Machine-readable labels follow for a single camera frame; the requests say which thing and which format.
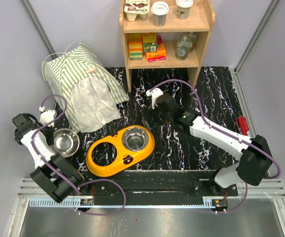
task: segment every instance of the stainless steel bowl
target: stainless steel bowl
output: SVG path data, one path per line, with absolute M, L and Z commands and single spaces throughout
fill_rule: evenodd
M 70 129 L 61 128 L 53 133 L 54 144 L 52 149 L 62 157 L 70 157 L 80 146 L 79 136 Z
M 122 135 L 122 144 L 126 149 L 132 152 L 138 152 L 145 149 L 148 142 L 148 134 L 140 127 L 131 127 Z

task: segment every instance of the wooden shelf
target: wooden shelf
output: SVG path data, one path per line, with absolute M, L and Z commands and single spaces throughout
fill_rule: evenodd
M 199 66 L 196 52 L 193 51 L 188 54 L 188 57 L 181 61 L 175 57 L 176 42 L 167 41 L 163 42 L 166 49 L 166 59 L 148 62 L 145 54 L 142 60 L 129 60 L 129 69 L 144 69 L 144 68 L 196 68 Z
M 127 21 L 124 13 L 123 30 L 125 33 L 209 31 L 209 24 L 202 4 L 193 5 L 188 18 L 185 20 L 178 19 L 176 11 L 177 5 L 169 5 L 165 25 L 162 27 L 156 27 L 153 24 L 153 13 L 151 10 L 147 19 L 137 16 L 136 20 L 132 22 Z
M 150 0 L 150 9 L 157 0 Z M 207 51 L 209 39 L 215 24 L 216 14 L 211 0 L 194 0 L 194 5 L 190 9 L 187 19 L 177 18 L 176 0 L 164 0 L 169 5 L 169 12 L 166 15 L 165 25 L 156 27 L 153 24 L 153 14 L 151 10 L 147 19 L 137 16 L 133 22 L 127 21 L 124 12 L 125 0 L 121 0 L 119 24 L 122 37 L 122 50 L 125 58 L 126 77 L 128 91 L 131 92 L 131 72 L 132 69 L 146 68 L 187 68 L 188 79 L 192 86 L 196 85 L 204 56 Z M 166 60 L 148 62 L 145 55 L 142 60 L 129 60 L 128 58 L 128 34 L 129 33 L 148 33 L 148 32 L 197 32 L 195 49 L 189 53 L 188 57 L 180 61 L 175 58 L 176 42 L 164 42 L 166 48 Z

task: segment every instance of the green box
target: green box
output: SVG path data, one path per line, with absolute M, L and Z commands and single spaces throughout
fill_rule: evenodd
M 143 52 L 156 52 L 157 51 L 157 34 L 156 33 L 142 33 L 142 46 Z

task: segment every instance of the white wall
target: white wall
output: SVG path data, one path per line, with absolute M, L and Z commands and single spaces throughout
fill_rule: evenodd
M 259 133 L 282 167 L 285 189 L 285 0 L 239 72 Z
M 234 68 L 257 29 L 271 0 L 211 0 L 216 23 L 204 66 Z
M 0 1 L 0 237 L 22 179 L 33 169 L 27 149 L 14 141 L 12 118 L 37 115 L 51 93 L 41 76 L 45 50 L 20 1 Z
M 62 52 L 70 43 L 80 40 L 95 50 L 104 66 L 124 66 L 119 27 L 120 0 L 30 2 L 56 52 Z M 271 0 L 212 2 L 216 24 L 204 65 L 235 67 Z

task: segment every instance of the red object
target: red object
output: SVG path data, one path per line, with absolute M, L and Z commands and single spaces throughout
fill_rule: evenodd
M 165 60 L 165 59 L 166 59 L 166 57 L 162 56 L 162 57 L 158 57 L 158 58 L 148 59 L 148 62 L 154 62 L 154 61 Z
M 237 128 L 239 133 L 246 136 L 251 136 L 249 126 L 247 124 L 245 117 L 238 117 L 236 121 Z

